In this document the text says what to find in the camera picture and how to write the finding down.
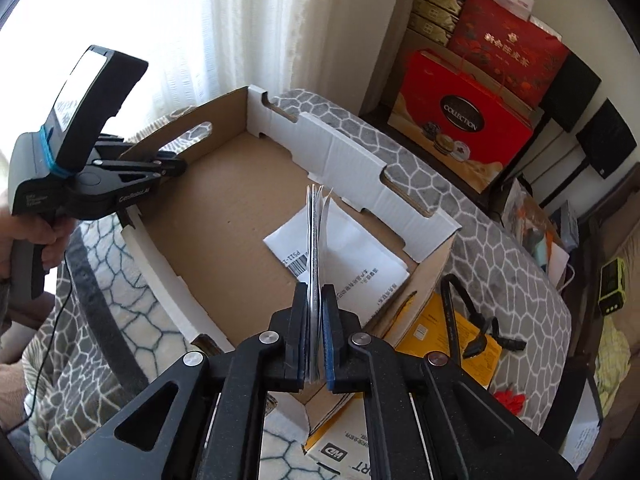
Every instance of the paper sheet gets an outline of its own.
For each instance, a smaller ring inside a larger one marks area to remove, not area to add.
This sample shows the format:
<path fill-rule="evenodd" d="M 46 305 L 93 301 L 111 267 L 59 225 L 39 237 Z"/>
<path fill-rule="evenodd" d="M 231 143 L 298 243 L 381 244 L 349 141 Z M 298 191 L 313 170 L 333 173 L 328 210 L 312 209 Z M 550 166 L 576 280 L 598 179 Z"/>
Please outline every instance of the paper sheet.
<path fill-rule="evenodd" d="M 322 341 L 322 315 L 320 304 L 320 289 L 324 285 L 324 259 L 327 253 L 327 215 L 324 213 L 327 198 L 322 195 L 322 186 L 308 186 L 306 188 L 306 254 L 308 254 L 308 289 L 306 300 L 309 308 L 309 318 L 306 326 L 306 370 L 305 376 L 311 383 L 321 377 L 319 363 Z"/>
<path fill-rule="evenodd" d="M 400 258 L 313 188 L 307 192 L 307 206 L 264 239 L 282 264 L 309 284 L 310 381 L 318 378 L 316 356 L 322 353 L 320 288 L 333 284 L 340 308 L 357 314 L 364 326 L 409 277 Z"/>
<path fill-rule="evenodd" d="M 567 254 L 562 247 L 555 242 L 551 242 L 551 257 L 549 258 L 549 280 L 553 283 L 553 286 L 558 286 L 562 273 L 569 261 L 569 254 Z"/>
<path fill-rule="evenodd" d="M 587 460 L 600 433 L 600 418 L 589 381 L 585 381 L 574 420 L 560 448 L 560 454 L 575 469 Z"/>

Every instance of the black speaker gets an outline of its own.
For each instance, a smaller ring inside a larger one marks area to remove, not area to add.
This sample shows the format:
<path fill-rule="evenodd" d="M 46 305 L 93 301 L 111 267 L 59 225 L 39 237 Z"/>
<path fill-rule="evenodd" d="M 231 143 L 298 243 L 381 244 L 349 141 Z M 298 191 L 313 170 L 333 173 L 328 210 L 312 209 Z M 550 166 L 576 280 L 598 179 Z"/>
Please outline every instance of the black speaker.
<path fill-rule="evenodd" d="M 631 130 L 608 99 L 576 137 L 602 178 L 613 173 L 637 146 Z"/>
<path fill-rule="evenodd" d="M 583 60 L 570 52 L 540 101 L 540 108 L 564 131 L 570 132 L 586 110 L 598 86 L 600 78 Z"/>

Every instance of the barcode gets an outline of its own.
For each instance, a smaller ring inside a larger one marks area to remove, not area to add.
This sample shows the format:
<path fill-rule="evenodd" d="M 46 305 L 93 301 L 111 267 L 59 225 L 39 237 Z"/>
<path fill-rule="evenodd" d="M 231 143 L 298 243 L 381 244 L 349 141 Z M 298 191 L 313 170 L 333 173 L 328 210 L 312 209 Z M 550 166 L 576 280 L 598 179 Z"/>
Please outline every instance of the barcode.
<path fill-rule="evenodd" d="M 424 337 L 427 335 L 427 331 L 427 327 L 418 325 L 418 327 L 415 329 L 414 337 L 418 338 L 420 341 L 423 341 Z"/>
<path fill-rule="evenodd" d="M 297 278 L 300 274 L 302 274 L 303 272 L 305 272 L 306 270 L 306 254 L 303 254 L 302 256 L 300 256 L 299 258 L 293 260 L 288 266 L 287 269 L 289 269 L 291 272 L 293 272 L 293 275 Z"/>

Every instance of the black handle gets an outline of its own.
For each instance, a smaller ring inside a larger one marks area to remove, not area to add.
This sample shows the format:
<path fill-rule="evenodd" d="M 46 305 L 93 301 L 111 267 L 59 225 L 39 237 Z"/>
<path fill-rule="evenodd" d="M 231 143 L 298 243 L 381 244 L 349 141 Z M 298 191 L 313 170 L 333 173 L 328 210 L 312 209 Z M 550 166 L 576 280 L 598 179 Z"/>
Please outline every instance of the black handle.
<path fill-rule="evenodd" d="M 53 225 L 55 214 L 42 217 Z M 42 296 L 44 277 L 49 273 L 42 266 L 44 245 L 34 245 L 28 240 L 14 240 L 11 246 L 11 302 L 16 305 L 28 303 Z"/>

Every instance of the red gift bag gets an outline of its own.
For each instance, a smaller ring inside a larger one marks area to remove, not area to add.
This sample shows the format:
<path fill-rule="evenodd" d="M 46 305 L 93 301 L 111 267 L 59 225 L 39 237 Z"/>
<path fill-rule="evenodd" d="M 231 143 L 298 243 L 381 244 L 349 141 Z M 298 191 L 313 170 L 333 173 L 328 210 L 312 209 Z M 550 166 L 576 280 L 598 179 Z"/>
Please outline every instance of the red gift bag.
<path fill-rule="evenodd" d="M 447 47 L 536 108 L 569 50 L 493 0 L 466 0 Z"/>
<path fill-rule="evenodd" d="M 422 146 L 478 193 L 532 135 L 496 94 L 432 52 L 415 52 L 388 124 Z"/>

